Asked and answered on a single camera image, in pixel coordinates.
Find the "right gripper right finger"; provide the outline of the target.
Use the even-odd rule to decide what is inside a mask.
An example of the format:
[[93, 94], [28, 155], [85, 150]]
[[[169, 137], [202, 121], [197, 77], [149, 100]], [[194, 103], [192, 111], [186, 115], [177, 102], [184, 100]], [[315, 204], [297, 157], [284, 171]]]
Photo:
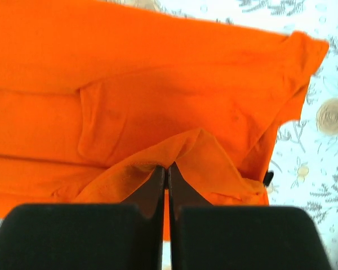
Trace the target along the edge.
[[213, 206], [168, 169], [173, 269], [330, 269], [312, 219], [287, 206]]

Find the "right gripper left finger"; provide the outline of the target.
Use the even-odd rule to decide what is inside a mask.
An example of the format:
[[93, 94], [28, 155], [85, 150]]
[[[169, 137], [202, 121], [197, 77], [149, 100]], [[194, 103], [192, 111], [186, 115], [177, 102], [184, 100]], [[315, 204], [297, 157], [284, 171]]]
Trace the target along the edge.
[[24, 204], [0, 227], [0, 269], [160, 269], [164, 183], [157, 167], [119, 204]]

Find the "orange t shirt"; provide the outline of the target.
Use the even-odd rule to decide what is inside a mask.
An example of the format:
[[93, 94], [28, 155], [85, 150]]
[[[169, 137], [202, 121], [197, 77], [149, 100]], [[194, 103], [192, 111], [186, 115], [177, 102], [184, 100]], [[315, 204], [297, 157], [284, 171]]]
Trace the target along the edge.
[[0, 218], [118, 203], [172, 164], [214, 205], [266, 205], [277, 130], [328, 48], [100, 1], [0, 1]]

